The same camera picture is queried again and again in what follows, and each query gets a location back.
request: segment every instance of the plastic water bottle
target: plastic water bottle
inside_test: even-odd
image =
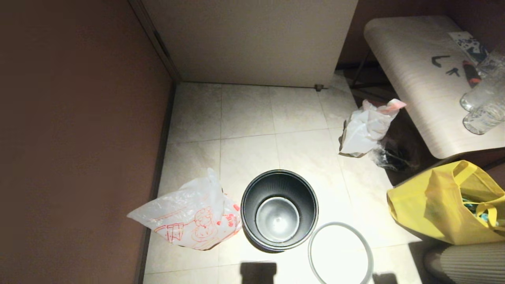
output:
[[[505,92],[474,108],[463,119],[468,131],[482,135],[505,121]]]
[[[499,93],[496,85],[505,81],[505,40],[476,69],[482,81],[460,99],[461,106],[467,111],[472,111]]]

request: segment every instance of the white door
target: white door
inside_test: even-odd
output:
[[[142,0],[183,81],[327,86],[358,0]]]

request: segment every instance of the yellow tote bag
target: yellow tote bag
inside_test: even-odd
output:
[[[388,190],[389,211],[405,227],[454,245],[505,241],[505,192],[482,169],[458,161],[426,170]],[[476,213],[462,197],[478,204]]]

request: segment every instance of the crumpled plastic bag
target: crumpled plastic bag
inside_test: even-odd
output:
[[[207,177],[196,178],[127,217],[175,245],[196,250],[210,249],[232,237],[242,228],[240,207],[223,194],[214,170],[207,172]]]
[[[413,172],[419,168],[419,151],[416,144],[398,145],[385,137],[368,153],[379,167],[395,172]]]
[[[387,105],[376,108],[364,100],[363,106],[347,120],[340,152],[353,157],[366,154],[377,145],[377,141],[384,138],[391,121],[405,106],[404,102],[392,99]]]

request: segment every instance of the white table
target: white table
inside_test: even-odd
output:
[[[484,135],[466,130],[460,106],[470,91],[462,67],[466,55],[448,32],[461,29],[446,16],[381,18],[365,27],[365,39],[396,90],[431,154],[438,159],[505,147],[505,123]],[[431,62],[439,59],[441,68]],[[460,77],[446,75],[452,68]]]

